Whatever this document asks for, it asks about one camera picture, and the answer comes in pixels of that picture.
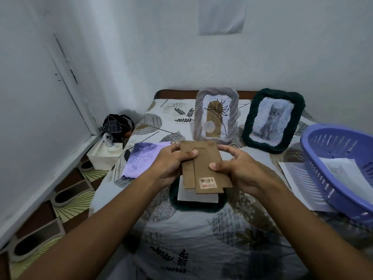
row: cat illustration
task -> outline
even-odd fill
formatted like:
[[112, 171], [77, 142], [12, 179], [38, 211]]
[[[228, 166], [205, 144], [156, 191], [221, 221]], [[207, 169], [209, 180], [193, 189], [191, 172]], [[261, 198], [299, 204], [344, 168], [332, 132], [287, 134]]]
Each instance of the cat illustration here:
[[277, 126], [284, 111], [285, 107], [276, 108], [274, 105], [272, 105], [271, 110], [269, 110], [267, 122], [259, 131], [260, 138], [264, 140], [271, 140], [273, 135], [276, 135]]

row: purple cloth with flower pattern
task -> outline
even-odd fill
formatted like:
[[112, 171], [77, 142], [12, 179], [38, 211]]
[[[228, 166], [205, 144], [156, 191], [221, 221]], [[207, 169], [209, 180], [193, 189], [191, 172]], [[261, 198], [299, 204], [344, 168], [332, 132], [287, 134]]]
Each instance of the purple cloth with flower pattern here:
[[127, 164], [124, 166], [122, 176], [137, 178], [153, 164], [161, 149], [170, 144], [171, 142], [169, 141], [161, 143], [136, 143]]

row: hand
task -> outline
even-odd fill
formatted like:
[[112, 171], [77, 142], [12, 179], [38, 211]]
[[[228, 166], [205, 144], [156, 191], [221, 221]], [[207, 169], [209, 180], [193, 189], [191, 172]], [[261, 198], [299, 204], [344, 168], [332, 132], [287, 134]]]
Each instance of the hand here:
[[275, 171], [256, 161], [246, 152], [227, 145], [218, 145], [217, 148], [230, 153], [234, 158], [210, 163], [210, 169], [230, 174], [232, 184], [241, 191], [259, 198], [268, 189], [287, 188]]
[[180, 144], [172, 144], [161, 149], [157, 158], [147, 170], [157, 179], [157, 184], [164, 188], [181, 175], [181, 162], [197, 156], [198, 151], [181, 152]]

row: purple plastic basket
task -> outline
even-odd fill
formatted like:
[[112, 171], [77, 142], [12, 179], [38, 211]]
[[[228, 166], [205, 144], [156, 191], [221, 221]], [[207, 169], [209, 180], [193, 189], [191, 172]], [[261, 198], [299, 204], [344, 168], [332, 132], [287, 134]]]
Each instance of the purple plastic basket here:
[[305, 168], [324, 199], [351, 219], [373, 227], [373, 204], [336, 179], [319, 159], [355, 159], [361, 173], [373, 186], [373, 136], [342, 126], [314, 124], [303, 132], [301, 146]]

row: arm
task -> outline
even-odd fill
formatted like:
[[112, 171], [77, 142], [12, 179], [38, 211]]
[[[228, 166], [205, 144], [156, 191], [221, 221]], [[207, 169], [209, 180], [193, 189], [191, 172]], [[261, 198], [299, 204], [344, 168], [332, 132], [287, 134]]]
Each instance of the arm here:
[[179, 144], [161, 150], [152, 166], [111, 202], [63, 237], [19, 278], [94, 279], [157, 193], [180, 175], [180, 162], [197, 151], [175, 152]]
[[373, 263], [308, 210], [277, 174], [249, 154], [218, 146], [233, 160], [210, 164], [265, 207], [308, 269], [319, 279], [373, 279]]

